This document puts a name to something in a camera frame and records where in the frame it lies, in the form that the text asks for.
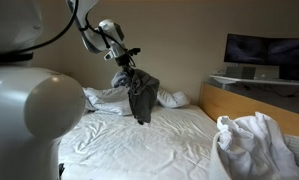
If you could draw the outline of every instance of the bed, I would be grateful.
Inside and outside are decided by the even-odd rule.
[[[86,114],[60,144],[62,180],[208,179],[210,166],[223,170],[210,163],[216,119],[254,111],[271,115],[283,132],[299,136],[299,115],[206,83],[198,106],[156,106],[151,123],[143,126],[132,116]]]

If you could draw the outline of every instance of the mattress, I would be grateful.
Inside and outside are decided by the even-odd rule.
[[[206,179],[216,123],[193,105],[151,116],[85,115],[60,143],[62,180]]]

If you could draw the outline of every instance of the hotel room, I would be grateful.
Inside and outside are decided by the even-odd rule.
[[[64,1],[45,0],[40,7],[44,31],[37,43],[60,32],[71,16]],[[299,38],[299,1],[101,0],[88,18],[94,27],[104,19],[119,24],[125,46],[141,48],[133,56],[136,68],[159,79],[172,100],[172,93],[183,92],[190,104],[155,106],[152,122],[143,126],[132,116],[87,112],[59,143],[62,180],[299,178],[299,87],[274,85],[268,92],[262,84],[237,83],[230,85],[232,93],[210,77],[232,66],[224,62],[228,33]],[[86,50],[72,27],[36,50],[32,66],[102,92],[112,89],[111,80],[121,71],[115,60],[104,60],[105,54]],[[256,67],[255,78],[278,77],[277,66],[249,66]],[[238,117],[237,124],[230,121]],[[263,124],[251,125],[255,121],[249,119]],[[239,134],[237,126],[254,132],[252,138],[249,132]],[[227,142],[231,145],[239,138],[257,143],[228,148],[228,136],[219,131],[240,135]],[[249,164],[234,161],[237,154]]]

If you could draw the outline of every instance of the television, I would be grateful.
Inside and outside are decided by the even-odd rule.
[[[279,79],[299,81],[299,38],[228,34],[224,62],[279,66]]]

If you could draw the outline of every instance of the white pillow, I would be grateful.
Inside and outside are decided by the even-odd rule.
[[[129,106],[129,99],[125,99],[118,102],[107,102],[103,104],[94,104],[94,108],[96,109],[95,113],[102,114],[115,114],[115,115],[131,115],[131,109]]]
[[[83,88],[85,96],[91,105],[103,104],[106,102],[118,102],[128,99],[128,90],[128,88],[122,86],[106,90]]]
[[[157,99],[163,107],[177,108],[190,104],[190,99],[182,92],[169,93],[166,90],[159,88]]]

